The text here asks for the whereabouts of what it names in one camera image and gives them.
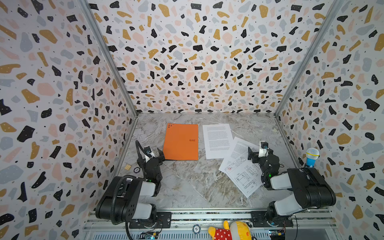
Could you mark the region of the orange folder black inside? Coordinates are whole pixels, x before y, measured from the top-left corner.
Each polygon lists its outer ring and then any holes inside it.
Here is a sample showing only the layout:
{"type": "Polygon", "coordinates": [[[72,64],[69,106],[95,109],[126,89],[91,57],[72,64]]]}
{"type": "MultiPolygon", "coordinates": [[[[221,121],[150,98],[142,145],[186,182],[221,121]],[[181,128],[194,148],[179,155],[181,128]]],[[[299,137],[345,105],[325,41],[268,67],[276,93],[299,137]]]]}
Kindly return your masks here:
{"type": "Polygon", "coordinates": [[[197,161],[199,159],[199,127],[194,124],[168,123],[163,147],[169,161],[197,161]]]}

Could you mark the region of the white technical drawing sheet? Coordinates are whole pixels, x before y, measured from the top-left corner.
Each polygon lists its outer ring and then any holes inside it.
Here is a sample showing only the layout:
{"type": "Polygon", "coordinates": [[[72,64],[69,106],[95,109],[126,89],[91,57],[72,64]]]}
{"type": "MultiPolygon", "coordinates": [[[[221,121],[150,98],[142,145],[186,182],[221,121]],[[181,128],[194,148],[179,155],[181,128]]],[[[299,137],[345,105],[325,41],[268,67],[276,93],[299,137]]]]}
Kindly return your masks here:
{"type": "Polygon", "coordinates": [[[246,198],[262,186],[260,167],[247,160],[246,155],[231,152],[223,160],[219,170],[230,178],[246,198]]]}

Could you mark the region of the white text sheet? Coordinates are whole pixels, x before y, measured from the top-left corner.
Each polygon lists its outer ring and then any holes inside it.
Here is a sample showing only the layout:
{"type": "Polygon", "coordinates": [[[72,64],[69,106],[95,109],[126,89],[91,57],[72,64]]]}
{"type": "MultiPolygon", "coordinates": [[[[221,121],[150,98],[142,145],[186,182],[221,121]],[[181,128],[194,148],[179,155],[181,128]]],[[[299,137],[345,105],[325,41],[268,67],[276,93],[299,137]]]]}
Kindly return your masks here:
{"type": "Polygon", "coordinates": [[[203,135],[206,159],[224,159],[233,141],[230,125],[203,125],[203,135]]]}
{"type": "Polygon", "coordinates": [[[257,152],[259,146],[235,137],[230,145],[230,148],[223,159],[223,163],[234,162],[237,159],[248,159],[248,148],[251,148],[252,152],[257,152]]]}

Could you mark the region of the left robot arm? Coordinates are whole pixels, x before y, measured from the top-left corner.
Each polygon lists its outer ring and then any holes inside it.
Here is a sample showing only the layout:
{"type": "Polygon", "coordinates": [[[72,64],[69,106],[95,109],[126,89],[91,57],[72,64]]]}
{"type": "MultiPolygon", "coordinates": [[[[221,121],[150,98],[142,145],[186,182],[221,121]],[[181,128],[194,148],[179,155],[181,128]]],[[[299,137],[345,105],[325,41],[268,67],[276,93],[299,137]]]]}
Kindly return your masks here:
{"type": "Polygon", "coordinates": [[[166,160],[163,151],[156,155],[151,147],[137,147],[138,165],[143,177],[116,176],[96,206],[98,219],[112,224],[136,223],[140,227],[153,228],[158,224],[157,208],[154,204],[140,203],[140,197],[155,197],[161,189],[163,179],[161,165],[166,160]]]}

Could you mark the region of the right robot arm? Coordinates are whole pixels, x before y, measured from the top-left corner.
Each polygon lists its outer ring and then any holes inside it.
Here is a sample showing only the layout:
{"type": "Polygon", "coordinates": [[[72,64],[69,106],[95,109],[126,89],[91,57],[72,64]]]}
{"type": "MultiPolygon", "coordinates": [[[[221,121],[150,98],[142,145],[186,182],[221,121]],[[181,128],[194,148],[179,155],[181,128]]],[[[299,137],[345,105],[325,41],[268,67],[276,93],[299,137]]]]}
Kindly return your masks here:
{"type": "Polygon", "coordinates": [[[248,160],[261,168],[263,186],[267,190],[292,192],[282,200],[270,202],[266,211],[252,211],[251,222],[254,227],[292,227],[293,214],[336,204],[336,194],[315,169],[315,162],[320,157],[319,150],[307,149],[306,157],[304,168],[290,168],[280,173],[280,159],[267,142],[261,142],[257,152],[248,148],[248,160]]]}

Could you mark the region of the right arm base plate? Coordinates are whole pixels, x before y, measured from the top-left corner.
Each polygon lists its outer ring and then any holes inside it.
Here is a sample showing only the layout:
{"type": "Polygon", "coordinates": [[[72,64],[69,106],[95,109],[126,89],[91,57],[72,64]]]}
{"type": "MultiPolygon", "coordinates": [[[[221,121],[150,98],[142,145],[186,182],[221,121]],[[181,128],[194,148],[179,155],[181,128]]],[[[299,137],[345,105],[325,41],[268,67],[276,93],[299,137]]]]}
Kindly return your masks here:
{"type": "Polygon", "coordinates": [[[251,222],[255,228],[293,227],[293,221],[288,216],[279,216],[268,211],[252,211],[251,222]]]}

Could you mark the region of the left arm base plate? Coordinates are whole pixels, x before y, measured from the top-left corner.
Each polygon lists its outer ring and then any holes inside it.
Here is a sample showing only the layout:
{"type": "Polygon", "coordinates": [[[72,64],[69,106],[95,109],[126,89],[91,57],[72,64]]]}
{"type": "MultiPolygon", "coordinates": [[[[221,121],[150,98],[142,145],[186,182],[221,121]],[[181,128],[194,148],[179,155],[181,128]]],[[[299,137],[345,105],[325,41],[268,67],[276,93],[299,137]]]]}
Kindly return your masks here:
{"type": "Polygon", "coordinates": [[[172,212],[157,212],[148,220],[135,220],[129,223],[129,229],[170,229],[172,223],[172,212]]]}

